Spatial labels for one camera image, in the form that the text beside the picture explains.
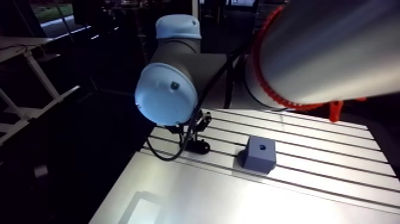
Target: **white joint cap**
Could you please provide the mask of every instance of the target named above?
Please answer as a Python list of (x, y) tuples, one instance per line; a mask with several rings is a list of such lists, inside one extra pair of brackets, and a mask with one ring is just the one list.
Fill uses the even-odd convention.
[(200, 22), (192, 15), (166, 15), (155, 23), (157, 39), (160, 38), (190, 38), (201, 39)]
[(147, 119), (173, 126), (190, 119), (196, 107), (197, 92), (190, 79), (177, 68), (151, 63), (140, 75), (135, 101)]

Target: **black bracket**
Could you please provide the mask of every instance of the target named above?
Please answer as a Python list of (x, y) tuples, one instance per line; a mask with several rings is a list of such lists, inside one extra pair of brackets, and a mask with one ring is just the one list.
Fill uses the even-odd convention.
[[(186, 151), (205, 155), (210, 151), (209, 143), (205, 142), (204, 139), (198, 140), (198, 132), (202, 132), (211, 122), (211, 113), (202, 111), (199, 112), (196, 118), (196, 126), (193, 128), (192, 133), (188, 133), (190, 138), (187, 142)], [(179, 126), (166, 126), (167, 130), (169, 130), (172, 134), (179, 134), (179, 145), (182, 146), (184, 139), (184, 125)]]

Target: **small gray block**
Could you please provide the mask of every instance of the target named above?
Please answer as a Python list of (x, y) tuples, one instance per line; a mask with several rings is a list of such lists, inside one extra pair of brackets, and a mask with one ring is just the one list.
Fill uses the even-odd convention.
[(276, 166), (275, 141), (250, 136), (246, 149), (239, 153), (238, 159), (245, 169), (269, 173)]

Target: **dark background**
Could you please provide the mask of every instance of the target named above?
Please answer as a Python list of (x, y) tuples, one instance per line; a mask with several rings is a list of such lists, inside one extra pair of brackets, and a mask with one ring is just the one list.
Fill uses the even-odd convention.
[[(0, 33), (44, 37), (29, 2), (15, 1), (29, 18), (29, 28), (17, 13), (15, 3), (3, 0)], [(191, 5), (181, 0), (173, 1), (173, 7), (161, 12), (139, 13), (148, 35), (148, 57), (157, 47), (157, 18), (190, 12)], [(202, 6), (201, 15), (206, 14), (215, 15), (212, 6)], [(253, 8), (226, 7), (224, 15), (219, 24), (215, 16), (201, 18), (202, 52), (228, 53), (252, 34)], [(48, 54), (61, 54), (41, 64), (57, 90), (65, 92), (74, 85), (81, 88), (0, 147), (0, 223), (88, 223), (154, 127), (138, 112), (132, 97), (145, 66), (134, 19), (126, 14), (115, 20), (101, 17), (97, 21), (101, 23), (74, 33), (74, 43), (66, 36), (46, 46)], [(42, 56), (39, 50), (34, 53)], [(10, 93), (18, 106), (42, 107), (51, 100), (23, 58), (1, 64), (0, 87)], [(377, 128), (378, 135), (397, 141), (399, 97), (393, 94), (366, 102), (346, 102), (343, 119), (381, 124), (385, 129)], [(327, 117), (328, 109), (305, 113)], [(2, 122), (16, 120), (0, 116)], [(391, 151), (385, 154), (398, 173), (397, 146), (389, 148)], [(35, 179), (33, 168), (43, 164), (48, 176)]]

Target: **metal table top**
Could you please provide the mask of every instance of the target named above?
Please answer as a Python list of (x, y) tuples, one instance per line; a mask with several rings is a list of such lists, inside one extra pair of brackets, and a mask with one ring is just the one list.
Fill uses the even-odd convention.
[(0, 50), (0, 63), (20, 54), (24, 54), (26, 51), (30, 51), (38, 46), (51, 42), (52, 40), (53, 39), (51, 38), (19, 38), (0, 36), (0, 48), (16, 45), (12, 48)]
[[(400, 183), (368, 128), (293, 113), (212, 110), (207, 155), (174, 162), (144, 146), (91, 223), (400, 223)], [(276, 140), (268, 175), (234, 155), (248, 135)], [(150, 142), (174, 154), (178, 136), (156, 127)]]

